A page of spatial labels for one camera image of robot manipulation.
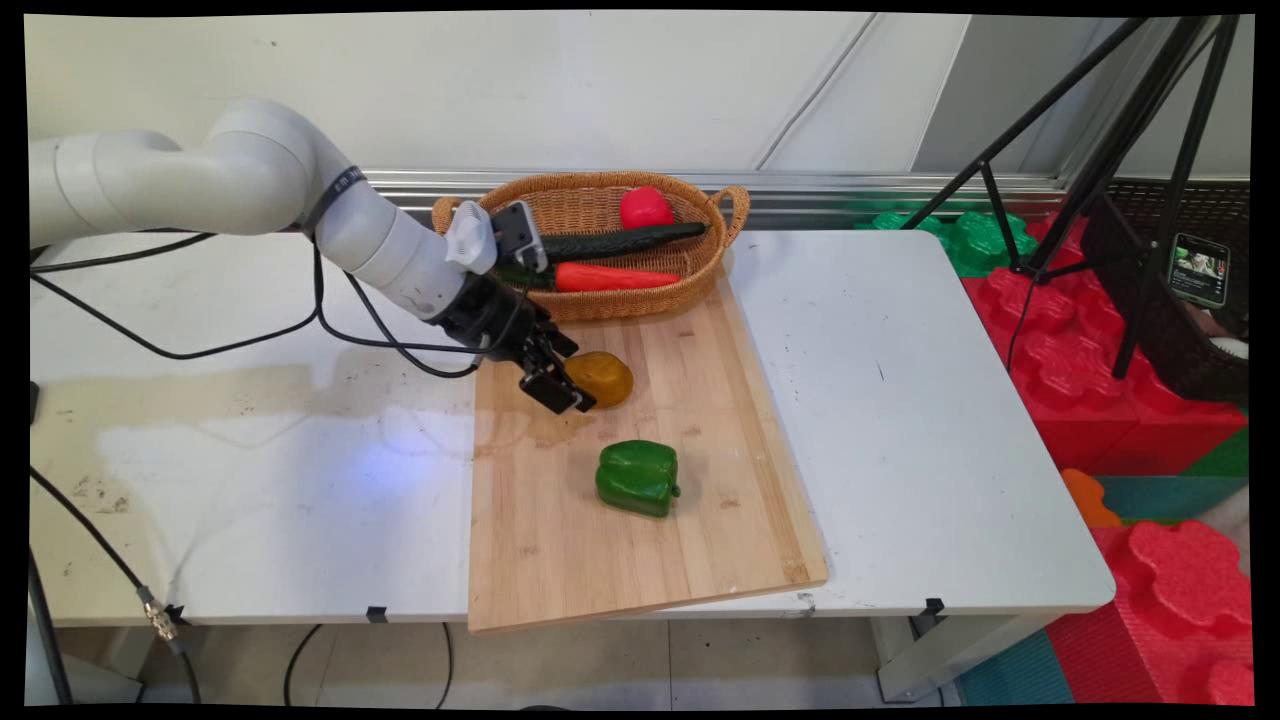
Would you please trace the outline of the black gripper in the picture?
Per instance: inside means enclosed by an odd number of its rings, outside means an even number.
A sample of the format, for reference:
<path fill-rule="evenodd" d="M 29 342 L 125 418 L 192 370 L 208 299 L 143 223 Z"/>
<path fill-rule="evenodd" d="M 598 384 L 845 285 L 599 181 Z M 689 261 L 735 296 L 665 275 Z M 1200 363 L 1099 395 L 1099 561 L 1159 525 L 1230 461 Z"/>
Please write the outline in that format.
<path fill-rule="evenodd" d="M 579 345 L 559 328 L 544 328 L 550 314 L 539 304 L 492 275 L 467 274 L 460 293 L 431 323 L 492 361 L 526 366 L 518 387 L 543 407 L 562 414 L 588 413 L 596 398 L 577 386 L 561 365 Z"/>

